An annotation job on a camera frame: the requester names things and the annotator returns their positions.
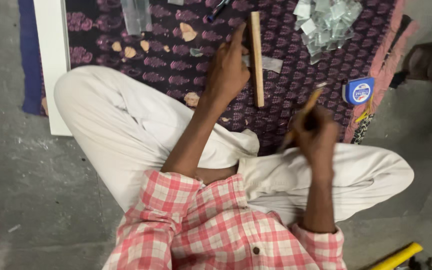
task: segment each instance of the hand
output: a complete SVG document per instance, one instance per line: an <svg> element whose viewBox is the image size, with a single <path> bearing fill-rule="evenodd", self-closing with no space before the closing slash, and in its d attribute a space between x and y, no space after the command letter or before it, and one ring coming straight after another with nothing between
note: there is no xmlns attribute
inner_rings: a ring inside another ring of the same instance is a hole
<svg viewBox="0 0 432 270"><path fill-rule="evenodd" d="M312 169L313 181L332 181L339 125L333 120L331 112L320 106L314 107L309 114L299 113L295 117L295 143Z"/></svg>
<svg viewBox="0 0 432 270"><path fill-rule="evenodd" d="M211 102L226 108L228 104L241 92L249 80L250 72L241 56L248 53L248 49L241 44L246 23L241 24L233 33L231 43L219 46L208 71L208 80L204 96Z"/></svg>

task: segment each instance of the white board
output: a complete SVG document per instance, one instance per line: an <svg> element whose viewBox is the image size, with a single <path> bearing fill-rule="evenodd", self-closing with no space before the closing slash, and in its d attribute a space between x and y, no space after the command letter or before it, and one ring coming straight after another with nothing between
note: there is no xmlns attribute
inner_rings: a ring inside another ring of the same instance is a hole
<svg viewBox="0 0 432 270"><path fill-rule="evenodd" d="M39 50L52 135L72 136L54 102L54 86L70 68L64 0L34 0Z"/></svg>

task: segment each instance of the blue cloth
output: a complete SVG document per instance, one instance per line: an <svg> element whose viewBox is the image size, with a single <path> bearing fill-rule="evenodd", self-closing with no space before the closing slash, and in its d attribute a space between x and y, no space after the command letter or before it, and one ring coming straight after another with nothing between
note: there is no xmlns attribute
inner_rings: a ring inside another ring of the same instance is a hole
<svg viewBox="0 0 432 270"><path fill-rule="evenodd" d="M22 110L41 114L42 74L39 57L38 28L33 0L18 0L20 14L21 65L24 71L24 103Z"/></svg>

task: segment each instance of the man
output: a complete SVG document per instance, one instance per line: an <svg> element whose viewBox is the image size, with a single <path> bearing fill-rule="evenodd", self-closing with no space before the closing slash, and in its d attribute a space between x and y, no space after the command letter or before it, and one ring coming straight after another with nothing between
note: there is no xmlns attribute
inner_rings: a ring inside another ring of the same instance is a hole
<svg viewBox="0 0 432 270"><path fill-rule="evenodd" d="M299 148L272 156L256 156L253 132L217 125L250 77L244 28L219 47L194 112L103 67L59 80L63 119L126 211L104 269L345 269L335 220L411 183L397 154L336 144L339 127L320 107L316 129L295 117Z"/></svg>

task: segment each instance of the yellow handle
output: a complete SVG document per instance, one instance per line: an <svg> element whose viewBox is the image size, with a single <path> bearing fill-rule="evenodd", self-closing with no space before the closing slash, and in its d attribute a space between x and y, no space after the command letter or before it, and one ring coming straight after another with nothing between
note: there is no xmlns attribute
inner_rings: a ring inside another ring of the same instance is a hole
<svg viewBox="0 0 432 270"><path fill-rule="evenodd" d="M404 261L422 250L423 247L420 244L413 242L407 248L378 263L375 267L371 268L371 270L393 270L398 265L402 264Z"/></svg>

